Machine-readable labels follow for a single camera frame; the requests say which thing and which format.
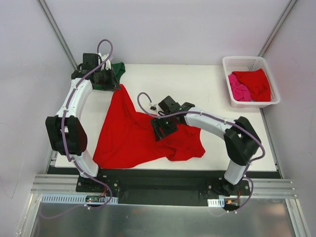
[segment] white wall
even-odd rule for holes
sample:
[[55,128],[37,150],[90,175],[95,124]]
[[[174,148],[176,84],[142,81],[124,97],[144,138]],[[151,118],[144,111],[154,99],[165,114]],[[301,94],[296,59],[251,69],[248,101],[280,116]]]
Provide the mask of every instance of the white wall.
[[49,152],[45,118],[66,97],[72,68],[35,0],[0,7],[0,236],[16,236]]
[[197,65],[258,55],[287,2],[47,0],[77,63],[107,38],[114,44],[115,61]]
[[316,1],[297,3],[266,59],[281,102],[267,107],[277,157],[293,178],[312,236],[316,235]]

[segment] purple cable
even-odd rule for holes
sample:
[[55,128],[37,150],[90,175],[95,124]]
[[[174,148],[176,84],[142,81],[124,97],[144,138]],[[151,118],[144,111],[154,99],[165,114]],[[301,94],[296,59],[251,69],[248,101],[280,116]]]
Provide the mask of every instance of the purple cable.
[[[107,56],[107,58],[106,58],[100,65],[98,65],[97,67],[95,67],[94,69],[92,69],[90,72],[88,72],[86,75],[84,75],[84,76],[81,78],[81,80],[79,80],[78,83],[76,84],[76,88],[77,88],[77,87],[83,82],[83,80],[85,80],[89,75],[91,75],[91,74],[94,73],[96,70],[98,70],[100,67],[102,67],[102,65],[105,64],[106,61],[111,57],[111,55],[112,55],[112,53],[113,53],[113,44],[112,44],[108,39],[103,39],[103,40],[101,40],[101,41],[99,42],[98,47],[97,47],[97,51],[98,51],[98,53],[99,53],[99,47],[100,47],[101,43],[102,43],[102,42],[105,42],[105,41],[108,42],[108,43],[110,44],[110,46],[111,46],[111,51],[110,51],[109,55]],[[76,92],[76,89],[73,89],[73,91],[71,92],[71,94],[70,94],[70,96],[69,96],[69,98],[68,98],[68,100],[67,100],[67,102],[66,102],[65,109],[68,109],[68,107],[69,107],[69,105],[70,105],[70,102],[71,102],[71,99],[72,99],[72,97],[74,96],[75,92]],[[69,150],[68,150],[68,145],[67,145],[67,141],[66,141],[66,133],[65,133],[65,118],[66,118],[66,114],[67,114],[67,111],[64,110],[64,113],[63,113],[63,116],[62,116],[62,119],[61,119],[61,134],[62,134],[62,138],[63,138],[63,143],[64,143],[64,148],[65,148],[65,153],[66,153],[67,159],[68,159],[69,162],[71,162],[71,161],[74,160],[74,158],[71,158],[71,157],[70,157]],[[113,197],[112,190],[110,189],[110,187],[109,187],[107,184],[105,184],[105,183],[103,183],[103,182],[101,182],[101,181],[95,179],[94,177],[90,176],[89,174],[85,173],[85,171],[84,171],[83,169],[81,169],[81,167],[78,165],[78,163],[77,163],[76,161],[74,161],[74,164],[75,164],[76,168],[79,170],[80,173],[83,173],[85,176],[89,177],[89,178],[92,179],[93,181],[95,181],[95,182],[97,182],[97,183],[99,183],[99,184],[102,184],[102,185],[103,185],[105,188],[107,188],[107,189],[109,190],[109,192],[110,192],[110,198],[109,198],[104,204],[102,204],[102,205],[100,205],[100,206],[98,206],[98,207],[90,207],[90,208],[93,209],[93,210],[95,210],[95,209],[99,209],[99,208],[102,208],[103,206],[107,205],[107,204],[111,201],[111,199],[112,199],[112,197]],[[50,219],[58,218],[58,217],[60,217],[60,216],[62,216],[62,215],[64,215],[64,214],[66,214],[66,213],[68,213],[68,212],[72,211],[73,209],[76,209],[77,207],[80,207],[80,206],[84,206],[84,205],[79,204],[79,205],[73,206],[72,208],[70,208],[70,209],[68,209],[68,210],[66,210],[66,211],[64,211],[64,212],[62,212],[62,213],[59,213],[59,214],[57,214],[57,215],[55,215],[55,216],[44,216],[44,215],[42,214],[41,208],[40,208],[40,209],[39,209],[39,215],[40,215],[40,217],[43,218],[43,219],[50,220]]]
[[238,208],[238,210],[239,210],[241,207],[245,206],[245,204],[248,203],[248,201],[250,200],[250,198],[251,198],[251,196],[252,196],[252,193],[253,193],[253,181],[252,181],[250,178],[248,178],[248,177],[245,176],[245,175],[246,175],[246,172],[247,172],[247,170],[248,170],[250,164],[251,164],[253,161],[263,158],[263,157],[265,156],[265,154],[266,154],[266,151],[265,151],[264,147],[262,146],[261,142],[260,142],[255,136],[253,136],[250,132],[248,132],[248,131],[245,130],[244,128],[240,127],[239,125],[237,125],[237,124],[235,124],[235,123],[233,123],[233,122],[230,122],[230,121],[224,121],[224,120],[221,119],[221,118],[218,118],[218,117],[215,117],[215,116],[213,116],[213,115],[210,115],[210,114],[207,114],[207,113],[203,113],[203,112],[201,113],[201,112],[197,112],[197,111],[182,111],[182,112],[176,112],[176,113],[173,113],[173,114],[170,114],[170,115],[164,115],[164,116],[152,115],[151,113],[147,112],[147,111],[144,109],[144,107],[141,105],[140,100],[139,100],[139,98],[140,98],[141,95],[146,95],[147,98],[149,99],[149,101],[152,103],[152,100],[151,100],[150,96],[149,96],[147,93],[145,93],[145,92],[139,93],[138,96],[137,96],[137,103],[138,103],[139,107],[142,109],[142,111],[144,111],[144,113],[148,114],[149,116],[151,116],[151,117],[153,117],[153,118],[158,118],[158,119],[160,119],[160,118],[168,118],[168,117],[172,117],[172,116],[175,116],[175,115],[182,115],[182,114],[204,115],[204,116],[207,116],[207,117],[209,117],[209,118],[211,118],[211,119],[214,119],[214,120],[216,120],[216,121],[223,122],[223,123],[227,123],[227,124],[229,124],[229,125],[231,125],[231,126],[234,126],[234,127],[238,128],[240,131],[244,132],[246,135],[248,135],[251,139],[253,139],[253,140],[258,144],[258,146],[259,146],[259,147],[261,148],[261,150],[262,150],[262,155],[259,156],[259,157],[256,157],[256,158],[251,159],[251,160],[248,162],[248,165],[246,166],[246,169],[245,169],[245,171],[244,171],[244,173],[243,173],[243,178],[244,178],[244,179],[247,179],[247,180],[250,181],[250,183],[251,183],[251,191],[250,191],[250,195],[249,195],[249,197],[247,198],[247,200]]

